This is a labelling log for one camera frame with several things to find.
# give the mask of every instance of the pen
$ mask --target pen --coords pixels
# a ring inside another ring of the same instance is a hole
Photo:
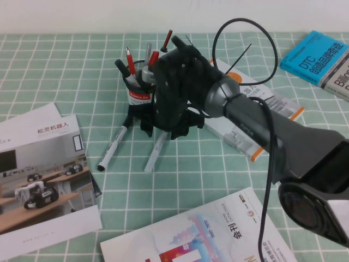
[[[108,148],[102,161],[98,164],[98,166],[97,166],[98,171],[102,172],[108,167],[108,163],[109,163],[111,157],[114,155],[116,148],[118,147],[120,141],[122,140],[122,137],[126,133],[127,129],[130,127],[130,125],[132,123],[132,119],[133,118],[131,116],[126,117],[124,123],[122,124],[122,126],[119,130],[119,133],[116,135],[113,143]]]
[[[129,84],[134,85],[136,87],[141,87],[140,84],[138,84],[137,80],[133,77],[133,75],[131,75],[130,71],[128,71],[127,67],[120,59],[115,61],[115,65],[120,70],[121,74]]]
[[[144,172],[152,172],[153,168],[155,166],[155,162],[158,159],[158,156],[160,154],[160,151],[165,143],[166,137],[168,132],[162,131],[159,138],[157,139],[157,142],[155,143],[154,149],[151,153],[151,156],[149,157],[148,163],[146,165],[146,168],[144,169]]]
[[[151,66],[153,63],[155,63],[156,60],[159,58],[159,52],[154,51],[152,53],[151,59],[149,60],[149,66]]]
[[[132,55],[128,47],[126,47],[126,58],[127,58],[127,62],[129,63],[130,73],[136,78],[135,64],[133,62]]]
[[[149,64],[149,59],[151,58],[151,52],[152,52],[152,43],[148,43],[147,50],[146,50],[146,59],[144,60],[145,66]]]
[[[162,46],[162,48],[160,49],[160,57],[163,56],[165,53],[167,53],[167,45],[170,41],[171,35],[172,35],[172,30],[169,30],[167,37],[165,39],[164,45]]]

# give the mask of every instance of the black cable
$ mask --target black cable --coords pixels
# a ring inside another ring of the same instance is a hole
[[[264,257],[262,253],[262,242],[263,242],[263,236],[264,236],[264,228],[266,225],[266,217],[267,217],[267,209],[268,209],[268,203],[269,203],[269,196],[270,196],[270,189],[272,187],[272,178],[274,174],[274,160],[275,160],[275,148],[278,146],[278,141],[275,135],[275,128],[274,128],[274,122],[272,118],[272,112],[268,106],[268,104],[259,97],[250,97],[250,99],[254,101],[258,101],[260,104],[262,104],[263,112],[266,116],[266,121],[269,128],[270,133],[270,149],[269,149],[269,164],[268,164],[268,175],[267,175],[267,185],[266,185],[266,194],[264,195],[264,202],[263,202],[263,209],[262,209],[262,216],[261,216],[261,227],[260,227],[260,234],[258,237],[258,253],[260,255],[260,259],[262,262],[264,262]]]
[[[252,20],[249,20],[249,19],[246,19],[246,18],[235,18],[235,19],[232,19],[232,20],[229,20],[228,22],[226,22],[224,25],[222,25],[220,27],[220,29],[218,30],[214,40],[213,40],[213,46],[212,46],[212,60],[213,60],[213,66],[218,69],[218,66],[217,66],[217,61],[216,61],[216,46],[217,46],[217,41],[218,41],[218,38],[221,34],[221,32],[224,30],[225,27],[227,27],[228,25],[230,25],[231,23],[234,23],[234,22],[246,22],[246,23],[250,23],[252,25],[254,25],[255,27],[257,27],[259,30],[261,30],[264,35],[268,38],[268,40],[270,41],[271,45],[272,45],[272,48],[273,48],[273,51],[274,51],[274,56],[275,56],[275,65],[274,65],[274,69],[271,73],[271,75],[262,80],[262,81],[259,81],[259,82],[256,82],[256,83],[241,83],[240,85],[241,86],[251,86],[251,85],[260,85],[260,84],[263,84],[263,83],[266,83],[268,82],[276,73],[276,70],[278,68],[278,52],[276,50],[276,46],[274,44],[274,41],[272,39],[272,37],[270,36],[270,34],[261,26],[259,25],[258,23],[252,21]]]
[[[192,104],[187,104],[186,107],[193,108],[193,109],[197,110],[199,112],[200,116],[202,116],[203,118],[212,118],[209,115],[205,114],[201,109],[194,107]]]
[[[244,56],[244,54],[247,52],[247,50],[251,47],[252,44],[250,44],[243,52],[242,54],[239,56],[238,59],[235,60],[234,64],[232,64],[230,66],[230,68],[227,70],[227,72],[225,72],[225,74],[229,73],[231,69],[233,69],[233,67],[240,61],[240,59]]]

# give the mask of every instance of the white pen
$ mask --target white pen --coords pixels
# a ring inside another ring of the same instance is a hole
[[[122,124],[122,126],[119,130],[119,133],[116,135],[113,143],[108,148],[102,161],[98,164],[98,166],[97,166],[98,171],[102,172],[108,167],[108,163],[109,163],[110,159],[114,155],[116,148],[118,147],[120,141],[122,140],[122,137],[126,133],[127,129],[130,127],[132,120],[133,120],[133,118],[131,116],[126,117],[124,123]]]
[[[157,139],[157,142],[155,143],[153,152],[151,153],[151,156],[149,157],[148,163],[146,165],[146,168],[144,169],[144,172],[152,172],[153,168],[155,166],[155,162],[158,159],[158,156],[160,154],[160,151],[164,145],[164,142],[166,140],[168,132],[162,131],[159,135],[159,138]]]

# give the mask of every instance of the paper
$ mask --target paper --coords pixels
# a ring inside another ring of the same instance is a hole
[[[105,262],[260,261],[262,205],[252,188],[101,243]],[[265,262],[296,262],[269,217]]]
[[[47,122],[60,117],[61,115],[59,114],[55,104],[50,103],[22,115],[13,117],[7,121],[1,122],[0,130],[1,132],[5,130],[16,130],[21,126],[30,126],[31,124]]]
[[[2,125],[0,199],[11,202],[0,208],[0,261],[102,227],[76,116],[37,112],[49,120]]]

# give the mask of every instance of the book cover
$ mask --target book cover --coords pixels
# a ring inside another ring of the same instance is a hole
[[[349,101],[349,46],[340,41],[312,31],[280,68]]]
[[[251,187],[101,243],[105,262],[260,261],[262,205]],[[269,217],[264,262],[296,262]]]
[[[10,118],[0,123],[1,132],[16,130],[19,126],[30,126],[32,124],[45,123],[52,119],[59,119],[61,115],[55,104],[48,103],[47,105],[26,112],[22,115]]]
[[[0,261],[102,227],[76,116],[16,122],[1,126]]]
[[[217,60],[217,66],[222,72],[226,72],[230,67],[219,59]],[[235,68],[233,68],[228,75],[239,83],[256,82],[256,80]],[[241,86],[240,91],[247,97],[260,97],[264,99],[270,109],[291,120],[296,120],[304,111],[304,107],[283,97],[265,85]],[[264,151],[253,139],[225,117],[205,119],[205,126],[208,130],[223,139],[227,144],[235,147],[253,162],[257,160]]]

